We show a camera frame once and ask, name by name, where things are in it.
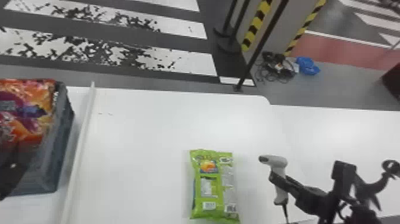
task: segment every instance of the tangled wires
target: tangled wires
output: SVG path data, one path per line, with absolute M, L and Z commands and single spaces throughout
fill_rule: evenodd
M 269 82 L 278 81 L 280 83 L 288 83 L 294 77 L 294 67 L 290 61 L 288 61 L 285 56 L 279 54 L 272 54 L 269 52 L 264 52 L 262 57 L 263 60 L 258 60 L 257 70 L 255 72 L 255 79 L 257 82 L 262 82 L 265 84 L 265 80 Z M 282 62 L 287 62 L 292 70 L 284 67 Z

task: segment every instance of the black pole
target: black pole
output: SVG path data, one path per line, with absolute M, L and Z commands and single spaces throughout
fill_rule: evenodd
M 231 45 L 233 43 L 233 41 L 236 39 L 236 34 L 238 33 L 239 26 L 242 23 L 243 17 L 245 16 L 245 13 L 246 13 L 247 7 L 249 6 L 249 3 L 250 3 L 250 0 L 245 0 L 242 8 L 240 9 L 239 15 L 238 15 L 236 23 L 235 23 L 235 27 L 233 28 L 233 32 L 229 37 L 229 45 Z
M 270 37 L 272 30 L 275 28 L 275 25 L 278 22 L 280 16 L 282 15 L 282 12 L 285 9 L 288 2 L 289 0 L 282 0 L 280 2 L 278 9 L 276 10 L 274 16 L 272 17 L 271 22 L 268 25 L 267 29 L 265 30 L 265 33 L 262 36 L 257 48 L 255 49 L 254 54 L 251 56 L 249 64 L 247 64 L 246 66 L 245 74 L 240 78 L 239 82 L 233 87 L 235 91 L 238 92 L 242 89 L 243 82 L 245 82 L 245 79 L 247 78 L 251 68 L 253 67 L 255 60 L 257 59 L 258 55 L 263 49 L 265 42 Z
M 240 53 L 240 45 L 236 42 L 236 34 L 238 33 L 240 24 L 242 23 L 243 17 L 245 16 L 247 7 L 249 6 L 250 0 L 245 0 L 240 9 L 239 15 L 235 22 L 235 27 L 233 28 L 232 34 L 229 39 L 219 39 L 217 41 L 218 47 L 227 54 L 238 54 Z
M 226 31 L 226 29 L 228 29 L 228 25 L 230 23 L 230 19 L 232 18 L 233 10 L 235 10 L 235 6 L 236 6 L 237 2 L 238 2 L 238 0 L 233 0 L 232 4 L 230 4 L 228 15 L 226 16 L 224 26 L 222 27 L 223 31 Z
M 227 38 L 232 33 L 232 28 L 229 27 L 230 20 L 232 19 L 233 11 L 235 10 L 238 0 L 232 0 L 228 14 L 226 15 L 225 22 L 223 24 L 218 23 L 214 26 L 214 33 L 217 35 Z

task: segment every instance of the crosswalk marking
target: crosswalk marking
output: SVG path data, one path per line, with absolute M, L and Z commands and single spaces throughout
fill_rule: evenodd
M 211 54 L 0 28 L 0 55 L 217 76 Z
M 207 39 L 202 23 L 137 13 L 128 10 L 59 0 L 11 0 L 5 7 L 29 14 L 83 20 L 112 26 L 145 29 L 153 32 Z
M 220 76 L 220 82 L 223 84 L 231 84 L 231 85 L 235 85 L 238 84 L 238 81 L 240 80 L 240 78 L 235 78 L 235 77 L 222 77 Z M 243 85 L 245 86 L 255 86 L 254 82 L 252 79 L 245 79 L 245 82 L 243 82 Z
M 400 31 L 400 23 L 398 22 L 384 20 L 382 18 L 377 18 L 370 15 L 364 15 L 361 13 L 355 13 L 355 14 L 368 25 L 382 27 L 389 30 Z
M 163 5 L 173 8 L 180 8 L 182 10 L 199 11 L 199 6 L 196 0 L 131 0 L 139 2 L 147 2 L 157 5 Z
M 379 33 L 379 35 L 382 36 L 385 40 L 387 40 L 392 46 L 400 41 L 400 38 L 397 36 L 392 36 L 384 33 Z
M 365 3 L 357 2 L 357 1 L 353 1 L 353 0 L 339 0 L 339 1 L 342 4 L 346 5 L 347 7 L 358 8 L 358 9 L 373 12 L 373 13 L 388 15 L 388 16 L 395 17 L 395 18 L 400 18 L 399 14 L 397 14 L 394 11 L 387 9 L 387 8 L 382 8 L 382 7 L 378 7 L 375 5 L 369 5 L 369 4 L 365 4 Z

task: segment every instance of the orange snack bag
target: orange snack bag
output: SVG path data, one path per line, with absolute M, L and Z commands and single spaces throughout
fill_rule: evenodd
M 0 79 L 0 149 L 39 145 L 52 123 L 55 80 Z

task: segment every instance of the green snack bag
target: green snack bag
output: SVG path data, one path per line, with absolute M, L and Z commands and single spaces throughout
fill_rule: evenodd
M 236 194 L 233 186 L 232 153 L 212 150 L 191 150 L 195 169 L 191 219 L 211 219 L 239 223 Z

